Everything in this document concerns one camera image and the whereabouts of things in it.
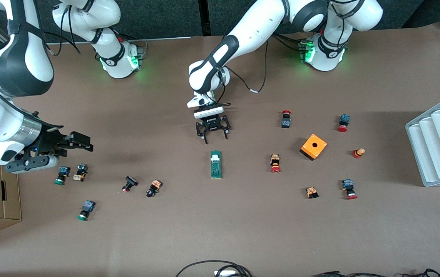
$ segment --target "brown table surface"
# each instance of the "brown table surface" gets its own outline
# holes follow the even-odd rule
[[[60,165],[89,164],[83,183],[53,184],[57,169],[20,176],[23,221],[0,231],[0,276],[175,276],[185,265],[226,259],[262,277],[308,277],[340,270],[391,276],[440,272],[440,187],[422,185],[405,124],[440,102],[440,23],[355,32],[331,72],[301,65],[298,53],[269,41],[268,78],[251,93],[232,77],[224,100],[232,129],[197,137],[188,65],[220,37],[149,42],[141,72],[111,79],[93,60],[64,46],[55,81],[16,103],[65,133],[92,138],[95,151],[72,150]],[[264,46],[232,61],[258,89]],[[280,112],[292,127],[280,128]],[[347,133],[336,131],[347,113]],[[315,133],[328,146],[315,161],[300,154]],[[362,159],[350,151],[364,147]],[[223,179],[210,179],[209,153],[222,151]],[[281,156],[281,173],[269,156]],[[124,194],[127,175],[139,186]],[[154,179],[163,187],[154,198]],[[340,180],[353,179],[357,200]],[[317,199],[304,189],[315,186]],[[76,219],[85,200],[97,206]],[[184,276],[212,276],[219,264]]]

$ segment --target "gray partition wall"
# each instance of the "gray partition wall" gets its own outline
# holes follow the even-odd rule
[[[232,16],[241,10],[228,28],[228,30],[231,30],[254,2],[255,0],[208,0],[211,34],[223,35]],[[378,2],[384,9],[384,15],[375,29],[391,29],[401,28],[422,3],[422,0],[378,0]],[[277,30],[279,33],[299,31],[293,28],[290,23],[279,26]]]
[[[114,28],[135,38],[223,35],[230,31],[256,0],[116,0],[121,21]],[[378,0],[384,15],[375,29],[420,27],[440,21],[440,0]],[[58,0],[37,0],[44,30],[59,33],[52,20],[52,7]],[[6,32],[6,17],[0,11],[0,32]],[[290,23],[279,33],[300,30]],[[47,36],[48,42],[58,42]]]
[[[136,38],[189,37],[202,35],[197,0],[116,0],[121,8],[121,21],[114,28]],[[58,0],[37,0],[45,31],[59,33],[52,19],[52,7]],[[0,10],[0,30],[6,32],[5,12]],[[58,37],[47,36],[48,42]]]

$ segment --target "green led light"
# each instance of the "green led light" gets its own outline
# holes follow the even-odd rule
[[[127,56],[127,59],[130,63],[130,66],[135,69],[137,67],[139,67],[139,60],[137,59],[137,57],[129,57]]]
[[[341,62],[342,60],[343,60],[343,54],[345,53],[345,49],[343,48],[343,51],[341,51],[341,56],[340,56],[340,60],[338,61],[338,63],[339,62]]]
[[[104,68],[105,71],[107,71],[107,68],[105,68],[105,63],[102,61],[101,58],[99,58],[100,62],[102,63],[102,67]]]
[[[313,42],[307,42],[307,47],[310,47],[311,49],[309,51],[307,51],[306,53],[306,62],[310,63],[313,58],[314,58],[314,54],[315,54],[315,47]]]

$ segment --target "black cable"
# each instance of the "black cable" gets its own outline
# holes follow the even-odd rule
[[[5,97],[3,97],[1,94],[0,94],[0,98],[1,98],[1,100],[3,100],[3,102],[5,102],[7,105],[9,105],[11,108],[16,110],[20,114],[23,114],[24,116],[29,117],[30,119],[37,121],[38,123],[40,123],[42,125],[46,125],[46,126],[49,126],[50,128],[55,128],[55,129],[60,129],[60,128],[64,127],[63,125],[53,125],[53,124],[47,123],[45,121],[42,121],[42,119],[35,117],[33,114],[25,112],[24,110],[21,110],[19,107],[12,104]]]
[[[60,35],[58,35],[58,34],[56,34],[56,33],[51,33],[51,32],[46,32],[46,31],[44,31],[43,33],[45,33],[46,35],[54,35],[55,37],[61,37],[63,40],[65,40],[65,41],[67,41],[69,44],[71,44],[72,47],[74,47],[74,49],[76,49],[76,51],[79,52],[79,49],[78,49],[78,47],[76,46],[76,44],[72,43],[69,39],[65,38],[64,36],[60,36]]]
[[[336,48],[337,48],[337,49],[340,48],[340,41],[341,41],[341,38],[343,37],[343,33],[345,32],[345,20],[342,19],[342,21],[343,21],[343,27],[341,28],[341,35],[340,35],[340,38],[338,38],[338,44],[336,44]]]
[[[72,24],[71,24],[71,8],[72,6],[69,6],[69,32],[71,34],[71,40],[72,40],[72,44],[74,45],[74,47],[76,47],[76,43],[74,42],[74,36],[72,35]],[[76,47],[76,51],[78,52],[78,54],[81,55],[81,52],[79,52],[78,47]]]
[[[295,49],[292,46],[286,44],[283,40],[279,39],[277,36],[273,35],[272,36],[274,39],[278,40],[281,44],[285,45],[286,47],[288,47],[289,49],[292,49],[293,51],[297,51],[299,52],[299,49]]]
[[[301,41],[300,39],[293,39],[291,37],[285,37],[284,35],[280,35],[279,33],[273,33],[273,35],[276,36],[276,37],[279,37],[281,39],[288,40],[289,42],[299,43]]]
[[[246,88],[248,88],[248,90],[252,91],[253,93],[259,93],[263,89],[264,84],[266,83],[266,72],[267,72],[266,68],[268,66],[268,41],[269,41],[269,39],[266,40],[266,52],[264,52],[264,80],[263,80],[263,84],[261,85],[261,88],[258,91],[251,89],[248,86],[248,84],[246,83],[246,81],[239,74],[237,74],[237,72],[235,72],[231,68],[225,66],[225,68],[227,68],[228,70],[230,70],[231,73],[236,75],[244,83]]]
[[[430,277],[429,273],[434,273],[437,275],[437,277],[440,277],[440,274],[431,268],[427,268],[423,273],[419,273],[416,275],[410,275],[410,274],[399,274],[399,275],[401,275],[401,277]]]
[[[237,11],[237,13],[232,16],[231,21],[228,23],[227,28],[225,28],[225,33],[223,33],[223,37],[221,39],[224,39],[225,36],[227,35],[228,29],[230,28],[230,25],[232,24],[232,22],[234,21],[234,19],[239,15],[239,13],[251,2],[251,0],[247,0],[246,3],[244,3],[244,5],[242,5],[242,7]]]
[[[191,266],[195,266],[195,265],[199,265],[199,264],[205,264],[205,263],[224,263],[224,264],[229,264],[229,266],[227,266],[227,267],[235,266],[234,268],[240,268],[244,273],[245,272],[249,273],[249,275],[245,275],[242,272],[239,272],[240,274],[243,274],[243,275],[236,275],[236,276],[252,277],[252,275],[250,275],[249,270],[247,270],[245,267],[243,267],[241,265],[238,265],[236,263],[232,263],[232,262],[229,262],[229,261],[222,261],[222,260],[206,260],[206,261],[200,261],[200,262],[191,263],[191,264],[185,266],[183,269],[181,269],[181,271],[179,271],[179,273],[177,273],[176,277],[181,275],[181,273],[184,270],[190,268]],[[216,274],[216,277],[218,277],[218,275],[220,275],[220,273],[221,273],[221,270],[218,270],[218,272]]]
[[[61,16],[61,30],[59,33],[59,50],[57,51],[56,54],[54,54],[54,52],[52,52],[50,47],[47,46],[49,48],[50,52],[52,52],[52,56],[55,56],[55,57],[57,57],[59,54],[61,54],[61,49],[63,47],[63,39],[62,39],[62,37],[63,37],[63,23],[64,23],[64,16],[66,13],[67,13],[67,9],[64,9],[63,16]]]
[[[357,276],[385,277],[385,276],[373,274],[373,273],[355,273],[354,275],[350,275],[350,277],[357,277]]]

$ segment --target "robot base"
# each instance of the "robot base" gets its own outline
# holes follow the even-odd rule
[[[196,122],[196,131],[197,136],[201,137],[201,139],[204,140],[204,143],[208,144],[208,140],[206,139],[206,133],[208,131],[215,131],[215,130],[223,130],[223,133],[225,134],[225,139],[228,140],[227,134],[228,130],[230,129],[230,123],[228,122],[228,118],[226,115],[220,118],[218,114],[207,116],[201,118],[202,122]]]
[[[133,72],[141,70],[143,62],[144,49],[141,46],[130,44],[129,42],[121,42],[125,49],[125,55],[115,65],[114,61],[104,62],[100,58],[102,67],[113,78],[123,79]]]
[[[308,37],[299,43],[300,59],[302,63],[308,63],[319,71],[331,71],[336,68],[336,65],[338,65],[341,60],[343,60],[345,49],[343,49],[339,54],[338,52],[334,52],[334,58],[328,58],[317,45],[317,40],[320,38],[320,36],[321,34],[318,33],[313,37]]]

